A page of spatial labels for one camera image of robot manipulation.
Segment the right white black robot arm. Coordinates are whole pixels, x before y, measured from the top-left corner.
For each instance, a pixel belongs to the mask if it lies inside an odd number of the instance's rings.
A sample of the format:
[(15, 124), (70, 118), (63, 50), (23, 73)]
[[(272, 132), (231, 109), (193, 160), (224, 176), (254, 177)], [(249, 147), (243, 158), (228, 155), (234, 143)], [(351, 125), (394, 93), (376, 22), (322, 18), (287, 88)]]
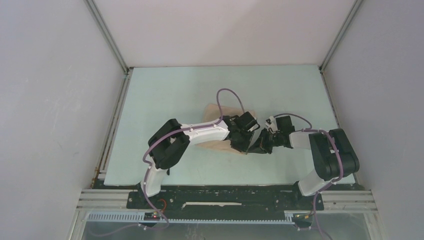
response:
[(359, 171), (359, 159), (341, 128), (330, 131), (319, 129), (283, 130), (263, 129), (258, 139), (249, 147), (249, 153), (271, 154), (275, 147), (306, 149), (311, 151), (314, 169), (294, 184), (291, 204), (304, 209), (311, 202), (311, 196), (322, 192), (342, 178)]

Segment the beige cloth napkin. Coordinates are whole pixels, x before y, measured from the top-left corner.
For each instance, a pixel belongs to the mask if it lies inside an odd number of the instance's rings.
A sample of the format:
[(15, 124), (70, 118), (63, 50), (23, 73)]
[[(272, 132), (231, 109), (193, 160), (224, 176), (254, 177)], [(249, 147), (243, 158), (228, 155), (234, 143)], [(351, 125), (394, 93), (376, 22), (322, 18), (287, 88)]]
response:
[[(245, 112), (250, 112), (253, 117), (256, 118), (256, 112), (253, 110), (243, 110), (241, 108), (234, 108), (234, 107), (227, 107), (227, 106), (218, 106), (217, 104), (208, 104), (205, 108), (205, 111), (203, 113), (202, 120), (204, 122), (215, 122), (221, 120), (219, 123), (224, 128), (228, 128), (228, 126), (225, 124), (225, 116), (241, 116)], [(237, 150), (231, 148), (230, 141), (225, 140), (227, 135), (226, 133), (223, 137), (223, 140), (208, 140), (206, 142), (200, 142), (197, 143), (197, 147), (213, 150), (213, 151), (220, 151), (220, 152), (228, 152), (238, 155), (246, 155), (238, 152)]]

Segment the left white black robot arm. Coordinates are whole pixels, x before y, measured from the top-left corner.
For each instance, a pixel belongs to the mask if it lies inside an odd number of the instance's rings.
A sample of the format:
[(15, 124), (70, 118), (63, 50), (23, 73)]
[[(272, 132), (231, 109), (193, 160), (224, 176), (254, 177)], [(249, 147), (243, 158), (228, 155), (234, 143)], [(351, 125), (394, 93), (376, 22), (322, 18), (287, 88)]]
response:
[(138, 201), (145, 208), (156, 206), (165, 176), (181, 160), (188, 147), (211, 141), (229, 141), (232, 149), (246, 154), (254, 132), (259, 128), (257, 119), (249, 112), (223, 115), (198, 124), (182, 124), (175, 118), (168, 120), (148, 140), (148, 149), (142, 156), (148, 167), (140, 182), (142, 192)]

